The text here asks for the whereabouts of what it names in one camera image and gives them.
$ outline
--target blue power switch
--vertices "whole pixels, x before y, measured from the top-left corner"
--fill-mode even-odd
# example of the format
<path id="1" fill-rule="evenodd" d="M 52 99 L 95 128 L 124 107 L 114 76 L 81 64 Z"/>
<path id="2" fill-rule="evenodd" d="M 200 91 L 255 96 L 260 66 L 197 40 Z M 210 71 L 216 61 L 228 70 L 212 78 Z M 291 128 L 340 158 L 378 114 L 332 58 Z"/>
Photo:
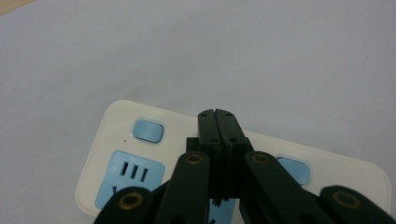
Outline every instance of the blue power switch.
<path id="1" fill-rule="evenodd" d="M 132 134 L 134 137 L 150 143 L 159 143 L 163 138 L 163 126 L 159 123 L 140 119 L 134 124 Z"/>
<path id="2" fill-rule="evenodd" d="M 285 168 L 297 183 L 304 185 L 308 183 L 311 176 L 311 169 L 309 166 L 300 161 L 294 161 L 286 158 L 277 158 L 279 163 Z"/>

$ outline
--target white table surface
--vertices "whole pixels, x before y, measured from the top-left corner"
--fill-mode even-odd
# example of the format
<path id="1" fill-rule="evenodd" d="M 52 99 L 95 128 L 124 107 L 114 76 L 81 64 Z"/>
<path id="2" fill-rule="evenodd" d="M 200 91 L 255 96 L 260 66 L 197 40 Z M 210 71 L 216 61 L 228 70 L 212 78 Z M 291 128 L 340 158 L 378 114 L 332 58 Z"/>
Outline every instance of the white table surface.
<path id="1" fill-rule="evenodd" d="M 93 223 L 75 189 L 120 99 L 226 109 L 395 188 L 395 24 L 390 0 L 38 0 L 0 17 L 0 222 Z"/>

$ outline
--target white power strip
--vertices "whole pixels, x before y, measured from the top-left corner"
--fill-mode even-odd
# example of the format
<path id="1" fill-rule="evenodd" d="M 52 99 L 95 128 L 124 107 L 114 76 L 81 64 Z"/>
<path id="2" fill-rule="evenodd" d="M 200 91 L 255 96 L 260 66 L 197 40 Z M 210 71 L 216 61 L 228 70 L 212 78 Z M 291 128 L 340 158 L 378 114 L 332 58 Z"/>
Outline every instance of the white power strip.
<path id="1" fill-rule="evenodd" d="M 136 138 L 133 132 L 139 120 L 152 122 L 163 128 L 158 143 Z M 244 131 L 244 134 L 255 150 L 265 151 L 292 163 L 297 161 L 303 164 L 308 169 L 308 174 L 303 177 L 304 189 L 318 195 L 324 187 L 348 187 L 362 193 L 389 213 L 390 182 L 387 175 L 377 166 L 258 133 Z M 162 163 L 163 183 L 171 177 L 178 157 L 185 153 L 186 138 L 197 136 L 197 118 L 130 101 L 113 103 L 104 115 L 78 182 L 78 206 L 88 214 L 99 214 L 100 209 L 95 205 L 95 201 L 104 182 L 110 158 L 116 150 Z M 238 223 L 238 220 L 239 209 L 234 209 L 233 223 Z"/>

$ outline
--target white background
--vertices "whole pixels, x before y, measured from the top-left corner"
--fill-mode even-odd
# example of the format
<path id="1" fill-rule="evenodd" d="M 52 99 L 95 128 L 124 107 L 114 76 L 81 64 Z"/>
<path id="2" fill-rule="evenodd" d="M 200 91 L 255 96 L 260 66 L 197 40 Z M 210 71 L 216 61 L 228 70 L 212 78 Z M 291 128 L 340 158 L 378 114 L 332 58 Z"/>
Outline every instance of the white background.
<path id="1" fill-rule="evenodd" d="M 42 0 L 0 17 L 1 223 L 93 223 L 75 189 L 120 99 L 226 109 L 395 188 L 396 2 Z"/>

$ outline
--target power strip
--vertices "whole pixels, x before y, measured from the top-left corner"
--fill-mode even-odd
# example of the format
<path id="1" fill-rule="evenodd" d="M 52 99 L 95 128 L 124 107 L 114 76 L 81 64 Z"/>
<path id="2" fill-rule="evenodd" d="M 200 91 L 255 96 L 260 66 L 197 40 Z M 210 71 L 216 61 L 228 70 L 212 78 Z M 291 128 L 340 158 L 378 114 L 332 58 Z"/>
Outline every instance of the power strip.
<path id="1" fill-rule="evenodd" d="M 244 134 L 255 150 L 278 158 L 304 189 L 318 195 L 324 187 L 345 186 L 390 212 L 389 178 L 377 166 L 258 133 Z M 113 103 L 78 181 L 78 206 L 97 216 L 106 200 L 122 188 L 155 189 L 169 180 L 178 157 L 186 151 L 186 138 L 197 136 L 197 118 L 130 101 Z M 231 201 L 219 211 L 211 208 L 211 218 L 230 223 L 233 216 L 233 223 L 238 223 L 241 218 L 234 204 Z"/>

